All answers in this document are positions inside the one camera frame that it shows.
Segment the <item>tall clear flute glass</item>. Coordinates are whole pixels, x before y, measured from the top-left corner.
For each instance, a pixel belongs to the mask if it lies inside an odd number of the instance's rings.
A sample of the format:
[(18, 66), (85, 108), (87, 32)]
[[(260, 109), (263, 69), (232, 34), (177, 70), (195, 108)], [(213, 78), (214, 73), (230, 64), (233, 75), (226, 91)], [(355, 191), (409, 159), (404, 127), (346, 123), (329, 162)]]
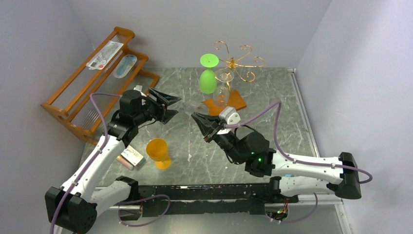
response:
[(203, 115), (207, 115), (209, 113), (209, 108), (198, 101), (184, 101), (183, 98), (181, 98), (180, 101), (177, 103), (170, 105), (168, 107), (169, 110), (183, 110), (188, 116), (190, 116), (194, 112), (198, 112)]

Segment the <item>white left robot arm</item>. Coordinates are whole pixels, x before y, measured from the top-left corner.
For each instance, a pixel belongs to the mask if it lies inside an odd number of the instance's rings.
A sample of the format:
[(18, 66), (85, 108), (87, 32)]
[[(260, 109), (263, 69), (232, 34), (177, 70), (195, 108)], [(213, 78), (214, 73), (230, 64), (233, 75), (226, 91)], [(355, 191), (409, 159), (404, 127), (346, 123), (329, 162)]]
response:
[(132, 205), (139, 201), (138, 181), (126, 176), (118, 177), (110, 186), (96, 191), (103, 174), (138, 135), (146, 122), (168, 123), (177, 110), (169, 106), (180, 97), (164, 94), (149, 88), (148, 94), (126, 90), (119, 98), (119, 109), (109, 123), (103, 123), (103, 134), (93, 151), (60, 187), (50, 187), (45, 194), (47, 216), (55, 227), (75, 234), (86, 234), (100, 214), (117, 203)]

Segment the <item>orange plastic wine glass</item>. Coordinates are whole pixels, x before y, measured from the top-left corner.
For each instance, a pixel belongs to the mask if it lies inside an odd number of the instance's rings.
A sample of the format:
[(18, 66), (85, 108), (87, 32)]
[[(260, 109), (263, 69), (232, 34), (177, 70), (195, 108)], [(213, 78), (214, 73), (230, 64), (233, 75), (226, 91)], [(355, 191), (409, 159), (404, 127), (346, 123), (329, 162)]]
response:
[(171, 165), (168, 145), (162, 138), (151, 140), (146, 146), (146, 153), (155, 162), (155, 166), (160, 170), (165, 170)]

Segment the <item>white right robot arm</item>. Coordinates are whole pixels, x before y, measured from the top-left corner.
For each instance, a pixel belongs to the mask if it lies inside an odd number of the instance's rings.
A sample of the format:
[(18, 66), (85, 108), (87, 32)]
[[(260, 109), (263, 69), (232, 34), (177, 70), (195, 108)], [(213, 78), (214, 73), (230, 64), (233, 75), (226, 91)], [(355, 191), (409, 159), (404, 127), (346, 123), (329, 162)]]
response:
[(225, 124), (241, 121), (236, 111), (230, 114), (208, 116), (193, 113), (205, 142), (215, 141), (228, 160), (244, 165), (245, 171), (255, 177), (271, 177), (268, 197), (280, 202), (285, 197), (310, 193), (330, 193), (344, 199), (360, 199), (361, 188), (354, 157), (343, 152), (338, 157), (311, 157), (292, 155), (289, 160), (257, 131), (239, 139)]

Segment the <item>clear wine glass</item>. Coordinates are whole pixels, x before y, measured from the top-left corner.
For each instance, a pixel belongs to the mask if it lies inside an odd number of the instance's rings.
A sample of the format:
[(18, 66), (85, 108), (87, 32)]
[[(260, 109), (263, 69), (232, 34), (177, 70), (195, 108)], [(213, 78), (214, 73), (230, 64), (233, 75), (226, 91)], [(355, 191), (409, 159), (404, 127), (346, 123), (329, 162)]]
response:
[(230, 97), (230, 83), (234, 78), (233, 71), (221, 68), (215, 72), (217, 87), (213, 93), (213, 101), (217, 107), (226, 107)]

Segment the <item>green plastic wine glass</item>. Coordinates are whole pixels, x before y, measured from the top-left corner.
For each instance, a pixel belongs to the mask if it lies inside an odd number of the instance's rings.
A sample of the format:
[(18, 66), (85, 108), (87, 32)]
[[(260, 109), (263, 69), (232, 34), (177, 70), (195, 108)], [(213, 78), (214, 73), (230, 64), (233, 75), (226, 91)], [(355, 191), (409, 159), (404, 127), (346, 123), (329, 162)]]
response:
[(199, 89), (204, 94), (212, 94), (217, 87), (217, 79), (212, 68), (218, 63), (219, 58), (215, 54), (208, 53), (200, 57), (200, 64), (206, 68), (199, 78)]

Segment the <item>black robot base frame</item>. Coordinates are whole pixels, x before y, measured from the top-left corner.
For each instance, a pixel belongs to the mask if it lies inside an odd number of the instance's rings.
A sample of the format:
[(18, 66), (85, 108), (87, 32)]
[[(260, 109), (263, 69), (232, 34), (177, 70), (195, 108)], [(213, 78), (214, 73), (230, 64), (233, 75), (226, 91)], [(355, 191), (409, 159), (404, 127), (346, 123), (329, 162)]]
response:
[(267, 183), (206, 185), (139, 185), (120, 206), (141, 206), (143, 217), (164, 215), (265, 214), (266, 204), (297, 203), (297, 195), (284, 196), (280, 177)]

